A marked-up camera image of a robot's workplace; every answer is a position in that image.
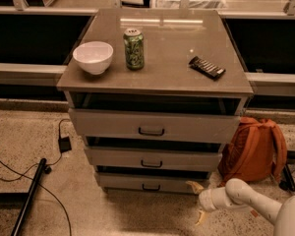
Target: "power cord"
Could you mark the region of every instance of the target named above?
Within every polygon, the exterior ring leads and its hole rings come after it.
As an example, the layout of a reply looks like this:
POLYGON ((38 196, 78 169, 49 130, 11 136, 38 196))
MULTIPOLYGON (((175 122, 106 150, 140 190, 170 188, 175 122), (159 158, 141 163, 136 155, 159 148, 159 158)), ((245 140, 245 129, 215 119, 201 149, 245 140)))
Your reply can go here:
POLYGON ((72 149, 70 138, 68 136, 64 137, 64 138, 61 137, 61 123, 65 122, 65 121, 70 122, 71 120, 70 119, 62 119, 58 124, 58 146, 59 146, 59 150, 60 150, 60 156, 55 162, 48 163, 46 165, 46 167, 44 169, 46 174, 49 174, 51 172, 52 169, 50 166, 57 164, 61 160, 62 153, 67 152, 72 149))
MULTIPOLYGON (((20 175, 20 178, 22 178, 22 177, 25 177, 25 178, 28 178, 28 179, 30 179, 30 180, 33 180, 32 178, 30 178, 29 176, 27 176, 27 175, 25 175, 26 173, 28 173, 29 171, 30 171, 30 169, 31 168, 33 168, 34 166, 36 166, 36 165, 38 165, 37 163, 36 164, 34 164, 33 166, 31 166, 25 173, 19 173, 18 171, 16 171, 16 170, 14 170, 14 169, 12 169, 11 167, 9 167, 7 164, 5 164, 4 162, 2 162, 1 160, 0 160, 0 163, 4 166, 4 167, 6 167, 7 169, 9 169, 10 171, 12 171, 12 172, 14 172, 14 173, 16 173, 16 174, 18 174, 18 175, 20 175)), ((1 178, 0 177, 0 180, 1 181, 5 181, 5 182, 12 182, 12 181, 16 181, 16 180, 18 180, 18 179, 14 179, 14 180, 8 180, 8 179, 3 179, 3 178, 1 178)), ((68 225, 69 225, 69 235, 70 236, 72 236, 72 229, 71 229, 71 221, 70 221, 70 218, 69 218, 69 214, 68 214, 68 212, 67 212, 67 210, 66 210, 66 208, 64 207, 64 205, 60 202, 60 200, 52 193, 52 192, 50 192, 47 188, 45 188, 44 186, 42 186, 40 183, 38 183, 38 186, 40 186, 42 189, 44 189, 46 192, 48 192, 58 203, 59 203, 59 205, 62 207, 62 209, 64 210, 64 212, 65 212, 65 214, 66 214, 66 217, 67 217, 67 221, 68 221, 68 225)))

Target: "black pole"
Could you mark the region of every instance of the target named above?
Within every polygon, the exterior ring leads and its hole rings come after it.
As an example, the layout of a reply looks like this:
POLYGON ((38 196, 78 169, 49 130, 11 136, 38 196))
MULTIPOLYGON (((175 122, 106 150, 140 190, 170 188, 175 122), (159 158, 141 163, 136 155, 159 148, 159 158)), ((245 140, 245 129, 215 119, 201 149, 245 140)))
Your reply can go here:
POLYGON ((39 162, 38 168, 37 168, 36 173, 35 173, 35 175, 34 175, 34 177, 32 179, 31 185, 29 187, 28 198, 27 198, 27 200, 24 202, 24 204, 22 206, 22 209, 21 209, 21 211, 19 213, 17 222, 16 222, 16 224, 15 224, 15 226, 13 228, 13 231, 12 231, 11 235, 17 236, 17 235, 19 235, 19 233, 21 231, 24 219, 26 218, 27 213, 28 213, 28 211, 30 209, 30 204, 31 204, 33 196, 34 196, 34 194, 36 192, 39 180, 41 178, 42 173, 44 172, 43 170, 45 168, 46 161, 47 160, 45 158, 43 158, 39 162))

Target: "drawer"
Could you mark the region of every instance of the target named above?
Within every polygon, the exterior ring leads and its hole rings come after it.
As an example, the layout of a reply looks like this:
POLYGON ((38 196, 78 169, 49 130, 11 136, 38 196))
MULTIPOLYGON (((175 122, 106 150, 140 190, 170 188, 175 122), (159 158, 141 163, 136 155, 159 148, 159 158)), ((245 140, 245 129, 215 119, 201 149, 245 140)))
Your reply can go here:
POLYGON ((190 185, 186 181, 201 182, 203 186, 207 186, 208 182, 200 179, 187 178, 170 178, 161 176, 146 175, 129 175, 129 174, 113 174, 96 172, 95 179, 98 186, 102 188, 112 189, 128 189, 139 190, 144 192, 170 192, 181 194, 194 194, 190 185))
POLYGON ((214 171, 221 158, 220 153, 113 147, 86 148, 85 152, 91 165, 163 170, 214 171))
POLYGON ((246 98, 240 96, 218 95, 161 95, 161 94, 126 94, 126 93, 85 93, 70 92, 75 108, 163 112, 209 115, 235 115, 237 108, 246 98))
POLYGON ((70 109, 79 135, 227 144, 239 116, 70 109))

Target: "gray cabinet top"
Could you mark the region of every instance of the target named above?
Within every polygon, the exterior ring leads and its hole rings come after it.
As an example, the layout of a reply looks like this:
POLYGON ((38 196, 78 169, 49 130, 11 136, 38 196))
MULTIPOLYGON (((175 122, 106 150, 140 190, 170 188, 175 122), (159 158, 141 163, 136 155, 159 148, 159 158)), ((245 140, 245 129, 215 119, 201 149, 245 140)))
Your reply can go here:
POLYGON ((60 90, 146 94, 252 94, 222 20, 212 10, 99 10, 82 43, 105 41, 114 48, 101 76, 84 72, 72 59, 60 79, 60 90), (131 71, 125 63, 123 33, 137 28, 144 35, 145 66, 131 71), (189 68, 195 57, 226 69, 217 81, 189 68))

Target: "green can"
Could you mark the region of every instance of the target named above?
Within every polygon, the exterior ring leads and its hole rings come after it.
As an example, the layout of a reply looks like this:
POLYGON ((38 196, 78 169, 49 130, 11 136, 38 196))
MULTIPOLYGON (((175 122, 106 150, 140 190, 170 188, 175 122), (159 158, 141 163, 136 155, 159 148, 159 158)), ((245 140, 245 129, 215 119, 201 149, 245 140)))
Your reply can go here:
POLYGON ((138 29, 126 29, 124 33, 126 64, 130 70, 139 70, 145 65, 144 36, 138 29))

